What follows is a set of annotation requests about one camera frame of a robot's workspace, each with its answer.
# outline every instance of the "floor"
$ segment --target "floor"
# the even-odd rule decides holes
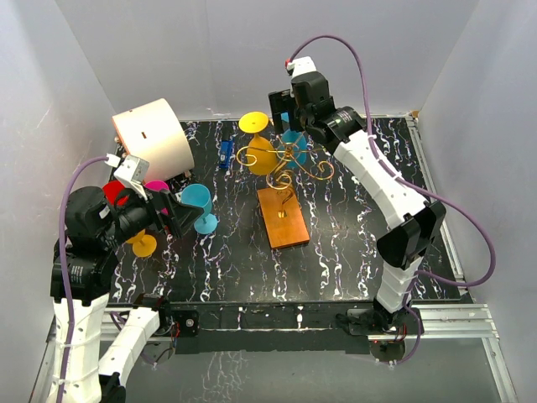
[[[155,346],[160,351],[162,346]],[[139,360],[127,403],[500,402],[481,339],[423,340],[395,369],[340,352],[202,353]]]
[[[192,229],[182,239],[155,234],[157,251],[147,259],[133,256],[125,244],[117,253],[121,264],[112,281],[111,302],[131,302],[142,292],[163,293],[175,302],[200,301],[370,301],[381,280],[382,259],[376,237],[386,233],[383,215],[352,174],[324,152],[315,152],[306,168],[329,160],[336,168],[331,181],[311,180],[297,171],[295,189],[311,241],[307,245],[271,250],[258,207],[257,189],[264,177],[232,162],[219,170],[217,153],[222,133],[234,136],[235,151],[249,135],[237,122],[183,123],[196,163],[193,177],[169,181],[174,191],[191,182],[206,185],[213,195],[217,230],[198,236]],[[425,186],[404,118],[378,118],[373,128],[378,145],[407,181]],[[272,127],[263,134],[277,143]],[[423,268],[453,279],[446,247],[438,238]],[[420,278],[414,298],[458,299],[455,287]]]

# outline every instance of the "yellow disc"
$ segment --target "yellow disc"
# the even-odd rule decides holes
[[[140,231],[139,233],[137,233],[136,235],[134,235],[132,238],[129,238],[127,239],[127,243],[136,243],[136,242],[140,242],[143,238],[143,236],[145,235],[145,229],[143,229],[142,231]]]
[[[133,252],[139,258],[147,258],[157,248],[157,240],[152,235],[144,235],[142,240],[133,243]]]
[[[259,133],[269,124],[269,117],[263,112],[250,112],[238,121],[238,127],[244,133]]]

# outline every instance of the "magenta cup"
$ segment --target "magenta cup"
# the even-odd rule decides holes
[[[163,189],[166,189],[167,191],[169,190],[168,184],[164,181],[150,181],[146,183],[144,186],[150,189],[151,191],[162,191]],[[161,212],[163,212],[164,214],[168,214],[168,210],[165,208],[163,208]]]

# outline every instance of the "plastic cup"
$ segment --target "plastic cup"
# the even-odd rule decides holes
[[[120,181],[110,181],[105,186],[102,187],[102,190],[104,191],[105,196],[107,197],[108,201],[113,205],[116,201],[116,197],[119,194],[120,191],[125,189],[125,186]],[[122,206],[127,202],[128,197],[122,197],[117,201],[118,206]]]
[[[194,222],[194,229],[203,235],[215,231],[218,220],[211,214],[211,193],[206,186],[195,183],[188,185],[181,193],[181,203],[203,208],[203,214]]]
[[[169,186],[164,181],[150,181],[144,185],[147,189],[150,189],[151,191],[162,191],[163,189],[169,190]],[[161,210],[164,214],[168,214],[168,209],[163,208]]]

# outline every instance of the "white wall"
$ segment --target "white wall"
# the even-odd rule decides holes
[[[112,148],[113,114],[53,0],[0,1],[0,401],[28,401],[52,320],[58,206],[79,162]],[[89,168],[83,183],[108,170]]]
[[[472,294],[489,304],[522,402],[537,394],[537,3],[481,1],[420,113],[442,194],[474,212],[493,236],[498,268]],[[488,265],[483,241],[448,216],[464,272]]]
[[[284,61],[315,34],[356,45],[374,113],[420,109],[477,0],[56,0],[118,111],[165,97],[180,118],[269,111]],[[362,108],[341,44],[307,52],[337,105]]]

